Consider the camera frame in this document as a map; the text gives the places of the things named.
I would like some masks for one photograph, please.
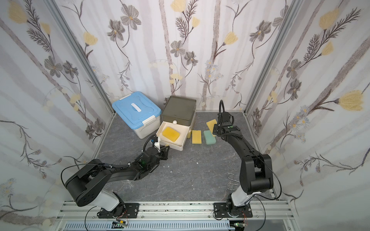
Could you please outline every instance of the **blue lid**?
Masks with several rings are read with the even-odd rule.
[[[144,120],[161,114],[161,109],[140,91],[117,100],[112,107],[131,129],[138,129]]]

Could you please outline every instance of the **yellow sponge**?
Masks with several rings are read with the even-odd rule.
[[[173,130],[170,127],[167,127],[166,129],[163,130],[162,135],[169,139],[172,142],[175,142],[177,138],[180,136],[180,133],[177,131]]]
[[[202,131],[201,130],[193,130],[192,136],[193,136],[192,143],[194,144],[202,143]]]
[[[214,120],[208,121],[206,124],[207,124],[207,126],[208,126],[209,130],[210,130],[210,131],[211,131],[211,133],[212,133],[212,132],[213,132],[213,126],[214,126],[215,124],[217,124],[217,121],[214,119]]]

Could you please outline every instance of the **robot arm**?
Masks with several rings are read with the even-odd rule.
[[[152,147],[146,150],[152,140]],[[103,190],[108,182],[118,180],[140,180],[158,167],[160,160],[167,160],[169,146],[160,146],[160,138],[151,136],[144,144],[142,153],[127,165],[102,163],[99,159],[90,161],[65,183],[65,187],[77,206],[96,205],[102,207],[99,218],[114,218],[126,210],[117,194]]]
[[[219,104],[218,122],[212,133],[228,142],[242,160],[240,186],[229,195],[227,201],[229,215],[238,216],[254,194],[273,188],[272,161],[269,155],[261,154],[245,140],[240,129],[234,125],[234,117],[225,112],[222,100]]]

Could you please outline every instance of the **wall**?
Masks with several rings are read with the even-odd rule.
[[[0,230],[49,230],[111,114],[43,1],[0,3]],[[77,167],[64,172],[64,179]]]
[[[291,0],[56,0],[112,102],[243,110]]]
[[[303,231],[370,226],[369,10],[304,1],[247,113]]]

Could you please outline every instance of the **sponge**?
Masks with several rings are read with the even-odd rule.
[[[214,119],[214,120],[208,121],[206,124],[207,124],[207,126],[208,126],[208,128],[209,128],[209,130],[210,130],[210,132],[212,134],[212,132],[213,132],[213,126],[215,124],[217,124],[217,121]]]
[[[162,135],[169,139],[170,141],[175,142],[177,138],[180,136],[180,133],[178,133],[177,131],[173,130],[170,127],[167,127],[163,130]]]
[[[202,143],[202,131],[201,130],[193,130],[192,135],[193,135],[192,143],[196,143],[196,144]]]
[[[204,138],[206,139],[206,144],[212,145],[216,143],[216,138],[212,135],[210,130],[203,132]]]

